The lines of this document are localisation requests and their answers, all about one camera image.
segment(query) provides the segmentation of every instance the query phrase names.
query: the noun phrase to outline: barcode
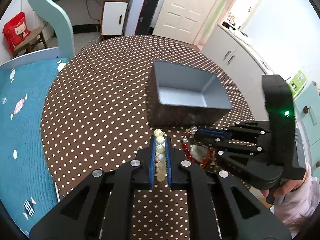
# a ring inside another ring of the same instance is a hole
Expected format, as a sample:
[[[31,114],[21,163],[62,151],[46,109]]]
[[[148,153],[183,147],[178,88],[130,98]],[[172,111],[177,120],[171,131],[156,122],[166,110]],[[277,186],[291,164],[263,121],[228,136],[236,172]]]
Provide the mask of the barcode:
[[[298,76],[298,81],[301,82],[303,78],[304,78],[304,76],[302,74],[300,74],[300,76]]]

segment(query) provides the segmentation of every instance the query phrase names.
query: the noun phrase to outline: cabinet handle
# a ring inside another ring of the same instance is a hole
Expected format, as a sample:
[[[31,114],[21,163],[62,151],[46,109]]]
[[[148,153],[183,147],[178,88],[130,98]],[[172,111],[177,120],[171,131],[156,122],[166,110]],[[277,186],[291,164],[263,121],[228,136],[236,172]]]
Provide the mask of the cabinet handle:
[[[309,107],[305,106],[302,111],[304,114],[310,113],[310,117],[311,117],[313,125],[317,125],[318,121],[316,119],[315,113],[313,112],[313,109],[311,108],[311,106],[309,106]]]
[[[228,55],[229,55],[230,53],[231,53],[231,50],[229,50],[229,51],[227,52],[227,54],[224,56],[223,60],[226,60],[227,57],[228,57]]]
[[[233,55],[233,56],[228,60],[228,64],[227,64],[227,65],[229,65],[230,62],[231,62],[235,57],[236,57],[236,55]]]

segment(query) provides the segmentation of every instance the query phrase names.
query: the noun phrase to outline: wooden chair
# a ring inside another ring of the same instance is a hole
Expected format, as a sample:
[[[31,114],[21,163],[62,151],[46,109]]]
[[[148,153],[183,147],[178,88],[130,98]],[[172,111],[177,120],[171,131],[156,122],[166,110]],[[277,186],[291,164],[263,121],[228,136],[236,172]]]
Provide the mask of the wooden chair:
[[[34,30],[31,31],[31,33],[29,34],[29,36],[23,41],[21,42],[17,47],[14,48],[14,51],[12,53],[12,56],[15,58],[19,52],[26,50],[25,54],[30,53],[33,51],[33,49],[35,48],[35,46],[37,44],[39,44],[40,42],[43,43],[44,47],[47,49],[47,43],[45,42],[44,36],[43,36],[43,28],[44,27],[38,27]],[[40,35],[40,38],[36,40],[36,42],[34,44],[30,44],[30,42],[37,38]]]

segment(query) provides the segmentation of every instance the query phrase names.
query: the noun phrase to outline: pearl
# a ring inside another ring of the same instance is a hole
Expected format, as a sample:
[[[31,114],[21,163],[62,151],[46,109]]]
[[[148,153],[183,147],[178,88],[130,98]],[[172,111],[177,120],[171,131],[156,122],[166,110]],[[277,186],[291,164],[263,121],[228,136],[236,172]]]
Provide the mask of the pearl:
[[[163,153],[161,153],[158,155],[157,159],[159,162],[165,162],[165,155]]]
[[[165,147],[164,147],[163,145],[159,144],[159,145],[156,147],[156,151],[157,151],[158,153],[164,153]]]
[[[159,163],[158,163],[158,168],[161,169],[161,170],[165,170],[165,169],[166,169],[166,164],[165,164],[165,162],[159,162]]]
[[[160,129],[155,129],[155,131],[153,132],[153,134],[158,137],[158,136],[163,136],[164,132],[162,132]]]
[[[165,176],[157,176],[157,181],[162,182],[165,180]]]
[[[164,137],[163,136],[158,136],[156,138],[156,143],[157,144],[163,144],[164,143]]]
[[[167,173],[166,170],[158,170],[157,171],[158,176],[164,176],[166,173]]]

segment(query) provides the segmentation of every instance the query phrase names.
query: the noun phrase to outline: polka dot tablecloth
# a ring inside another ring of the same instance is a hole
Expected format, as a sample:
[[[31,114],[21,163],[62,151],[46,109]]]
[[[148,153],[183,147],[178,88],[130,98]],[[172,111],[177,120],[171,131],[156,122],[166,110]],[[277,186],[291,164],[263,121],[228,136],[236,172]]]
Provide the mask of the polka dot tablecloth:
[[[156,36],[127,36],[87,47],[60,72],[47,95],[42,138],[49,170],[65,196],[95,169],[110,171],[134,159],[148,146],[153,129],[146,113],[145,86],[156,60],[168,60],[217,74],[233,110],[212,128],[253,120],[234,82],[199,52]],[[188,127],[164,128],[180,148]],[[188,239],[185,191],[166,182],[136,191],[132,239]]]

